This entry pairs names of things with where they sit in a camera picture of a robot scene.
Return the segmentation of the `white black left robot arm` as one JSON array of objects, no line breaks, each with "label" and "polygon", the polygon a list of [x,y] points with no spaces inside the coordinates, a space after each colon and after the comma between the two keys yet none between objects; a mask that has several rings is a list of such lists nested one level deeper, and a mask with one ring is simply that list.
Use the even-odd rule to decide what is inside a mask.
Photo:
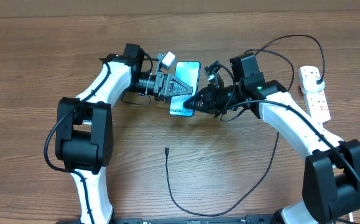
[{"label": "white black left robot arm", "polygon": [[58,102],[44,158],[53,170],[73,177],[81,205],[77,223],[114,223],[106,167],[114,146],[112,108],[121,95],[132,91],[160,101],[193,93],[194,87],[160,71],[169,70],[174,60],[171,52],[152,58],[140,45],[126,44],[121,55],[102,58],[100,74],[84,92]]}]

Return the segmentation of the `blue Galaxy smartphone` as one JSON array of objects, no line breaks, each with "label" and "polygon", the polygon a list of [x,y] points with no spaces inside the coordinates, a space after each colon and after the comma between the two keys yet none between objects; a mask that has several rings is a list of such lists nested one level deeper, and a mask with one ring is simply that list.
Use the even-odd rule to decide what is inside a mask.
[{"label": "blue Galaxy smartphone", "polygon": [[190,95],[174,96],[171,98],[169,114],[172,116],[192,117],[194,110],[186,109],[183,104],[198,91],[201,64],[198,61],[177,62],[175,76],[193,88]]}]

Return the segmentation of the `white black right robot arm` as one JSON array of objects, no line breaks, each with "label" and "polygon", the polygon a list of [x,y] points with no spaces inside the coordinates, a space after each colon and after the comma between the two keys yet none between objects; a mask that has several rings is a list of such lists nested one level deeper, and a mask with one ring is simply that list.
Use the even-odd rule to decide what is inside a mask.
[{"label": "white black right robot arm", "polygon": [[184,103],[219,116],[243,107],[275,128],[305,163],[302,200],[276,211],[271,223],[331,223],[360,209],[360,142],[344,141],[314,121],[278,81],[267,82],[252,52],[230,60],[233,85],[225,87],[215,62],[214,80]]}]

